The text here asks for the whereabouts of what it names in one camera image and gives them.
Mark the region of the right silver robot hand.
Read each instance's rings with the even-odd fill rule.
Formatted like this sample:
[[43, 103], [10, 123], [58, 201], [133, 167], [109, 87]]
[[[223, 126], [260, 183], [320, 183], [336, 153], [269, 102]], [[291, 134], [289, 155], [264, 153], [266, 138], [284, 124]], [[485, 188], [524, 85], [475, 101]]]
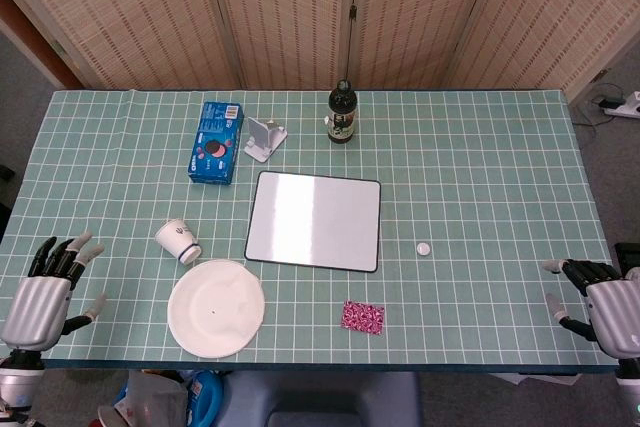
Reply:
[[550, 315], [565, 329], [599, 344], [618, 360], [639, 356], [639, 281], [612, 266], [588, 260], [547, 260], [542, 267], [563, 273], [581, 294], [589, 321], [572, 318], [559, 298], [547, 293]]

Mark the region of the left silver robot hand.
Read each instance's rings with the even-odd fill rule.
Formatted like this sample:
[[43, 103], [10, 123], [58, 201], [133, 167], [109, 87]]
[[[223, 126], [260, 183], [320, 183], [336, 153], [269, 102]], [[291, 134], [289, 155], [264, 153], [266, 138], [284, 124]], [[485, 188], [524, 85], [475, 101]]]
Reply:
[[57, 242], [47, 239], [21, 280], [2, 327], [1, 340], [12, 350], [44, 352], [59, 339], [94, 322], [107, 301], [101, 293], [81, 315], [67, 316], [77, 284], [90, 262], [104, 251], [88, 248], [92, 233]]

